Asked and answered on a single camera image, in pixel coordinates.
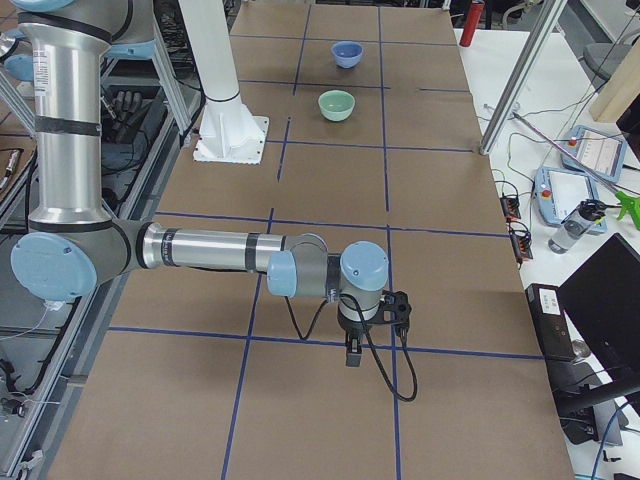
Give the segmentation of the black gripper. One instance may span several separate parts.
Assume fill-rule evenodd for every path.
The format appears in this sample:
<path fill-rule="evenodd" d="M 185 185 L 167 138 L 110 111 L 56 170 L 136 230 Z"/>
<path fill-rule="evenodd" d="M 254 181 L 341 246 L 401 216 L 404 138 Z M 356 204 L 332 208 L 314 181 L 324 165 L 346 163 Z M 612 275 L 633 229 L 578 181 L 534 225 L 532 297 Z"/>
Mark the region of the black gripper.
<path fill-rule="evenodd" d="M 341 311 L 337 312 L 339 326 L 345 332 L 345 366 L 359 367 L 362 359 L 362 340 L 369 333 L 370 326 L 361 321 L 347 318 Z"/>

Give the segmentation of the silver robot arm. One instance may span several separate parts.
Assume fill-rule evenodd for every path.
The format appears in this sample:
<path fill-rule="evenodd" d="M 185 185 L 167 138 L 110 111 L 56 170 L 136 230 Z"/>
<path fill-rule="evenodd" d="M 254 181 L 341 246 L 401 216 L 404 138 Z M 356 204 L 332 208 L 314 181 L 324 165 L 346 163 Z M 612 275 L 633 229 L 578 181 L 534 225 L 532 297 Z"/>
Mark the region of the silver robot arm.
<path fill-rule="evenodd" d="M 378 245 L 360 241 L 332 254 L 313 234 L 165 228 L 115 218 L 103 207 L 101 62 L 155 54 L 152 3 L 21 1 L 18 10 L 32 46 L 39 161 L 39 203 L 11 253 L 20 284 L 41 299 L 70 301 L 138 268 L 259 273 L 274 295 L 336 303 L 347 364 L 357 365 L 370 328 L 392 305 Z"/>

